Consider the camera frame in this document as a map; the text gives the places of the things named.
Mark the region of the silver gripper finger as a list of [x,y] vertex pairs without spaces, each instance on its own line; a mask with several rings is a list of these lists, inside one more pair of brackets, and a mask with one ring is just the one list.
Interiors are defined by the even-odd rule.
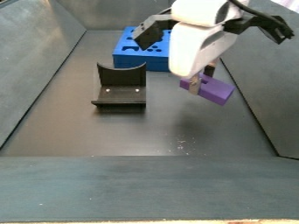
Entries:
[[216,65],[217,65],[217,59],[215,59],[205,67],[204,67],[204,74],[208,75],[209,77],[213,76],[213,72],[216,69]]
[[192,95],[197,95],[201,88],[201,77],[199,74],[195,74],[189,79],[189,89],[188,92]]

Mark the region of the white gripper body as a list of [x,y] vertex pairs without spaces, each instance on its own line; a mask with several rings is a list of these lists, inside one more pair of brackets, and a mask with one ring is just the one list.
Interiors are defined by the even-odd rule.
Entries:
[[237,35],[224,23],[241,18],[241,9],[229,0],[176,0],[172,19],[177,24],[169,37],[168,67],[192,77],[235,44]]

